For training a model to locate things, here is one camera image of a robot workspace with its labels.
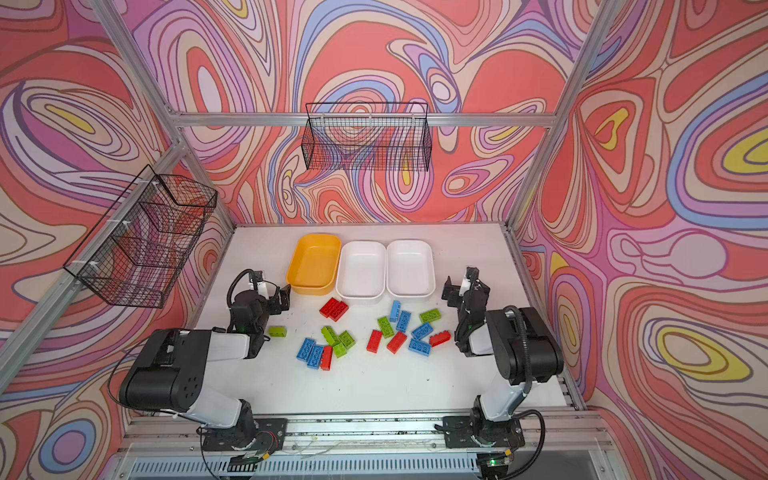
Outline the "blue lego mid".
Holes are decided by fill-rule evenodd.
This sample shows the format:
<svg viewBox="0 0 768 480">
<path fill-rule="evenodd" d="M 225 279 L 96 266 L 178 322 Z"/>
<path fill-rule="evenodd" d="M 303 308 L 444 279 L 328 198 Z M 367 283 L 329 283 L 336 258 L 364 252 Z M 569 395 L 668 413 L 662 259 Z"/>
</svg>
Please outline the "blue lego mid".
<svg viewBox="0 0 768 480">
<path fill-rule="evenodd" d="M 429 336 L 434 331 L 434 328 L 430 323 L 423 323 L 411 332 L 413 339 L 421 341 L 425 337 Z"/>
</svg>

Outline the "blue lego cluster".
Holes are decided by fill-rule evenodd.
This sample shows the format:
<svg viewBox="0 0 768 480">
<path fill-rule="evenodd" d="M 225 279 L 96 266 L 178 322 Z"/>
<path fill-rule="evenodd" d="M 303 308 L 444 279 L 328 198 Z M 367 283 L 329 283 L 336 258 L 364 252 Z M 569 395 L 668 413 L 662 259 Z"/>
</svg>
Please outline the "blue lego cluster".
<svg viewBox="0 0 768 480">
<path fill-rule="evenodd" d="M 317 370 L 320 368 L 324 350 L 324 345 L 319 345 L 312 338 L 305 338 L 296 358 L 306 363 L 309 368 Z"/>
</svg>

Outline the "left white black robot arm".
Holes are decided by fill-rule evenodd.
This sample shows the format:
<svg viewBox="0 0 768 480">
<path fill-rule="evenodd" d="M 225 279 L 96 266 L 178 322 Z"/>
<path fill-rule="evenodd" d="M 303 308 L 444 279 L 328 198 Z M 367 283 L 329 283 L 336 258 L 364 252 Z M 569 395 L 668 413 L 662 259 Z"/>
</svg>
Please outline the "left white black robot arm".
<svg viewBox="0 0 768 480">
<path fill-rule="evenodd" d="M 255 359 L 269 341 L 269 319 L 290 309 L 291 291 L 266 280 L 260 270 L 241 271 L 225 296 L 228 326 L 154 331 L 122 380 L 117 402 L 196 423 L 202 452 L 266 457 L 280 450 L 285 422 L 259 424 L 247 400 L 208 386 L 205 373 L 213 363 Z"/>
</svg>

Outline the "blue lego pair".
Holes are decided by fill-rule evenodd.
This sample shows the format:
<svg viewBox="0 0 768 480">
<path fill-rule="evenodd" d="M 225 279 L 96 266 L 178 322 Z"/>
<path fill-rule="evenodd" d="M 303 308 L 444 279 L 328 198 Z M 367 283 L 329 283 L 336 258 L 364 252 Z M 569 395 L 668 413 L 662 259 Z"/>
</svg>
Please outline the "blue lego pair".
<svg viewBox="0 0 768 480">
<path fill-rule="evenodd" d="M 390 309 L 389 321 L 397 332 L 407 331 L 411 313 L 404 310 L 399 300 L 394 300 Z"/>
</svg>

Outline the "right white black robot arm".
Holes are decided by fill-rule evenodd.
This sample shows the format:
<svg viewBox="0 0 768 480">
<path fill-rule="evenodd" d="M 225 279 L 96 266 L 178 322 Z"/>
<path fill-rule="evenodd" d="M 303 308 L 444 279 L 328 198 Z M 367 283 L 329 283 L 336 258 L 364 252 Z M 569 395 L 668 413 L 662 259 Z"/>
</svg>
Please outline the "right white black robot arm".
<svg viewBox="0 0 768 480">
<path fill-rule="evenodd" d="M 466 416 L 445 416 L 436 429 L 450 449 L 502 448 L 525 444 L 521 405 L 538 385 L 560 375 L 564 355 L 533 307 L 487 307 L 491 288 L 468 267 L 459 285 L 447 279 L 441 298 L 457 311 L 454 344 L 468 358 L 491 357 L 497 369 Z"/>
</svg>

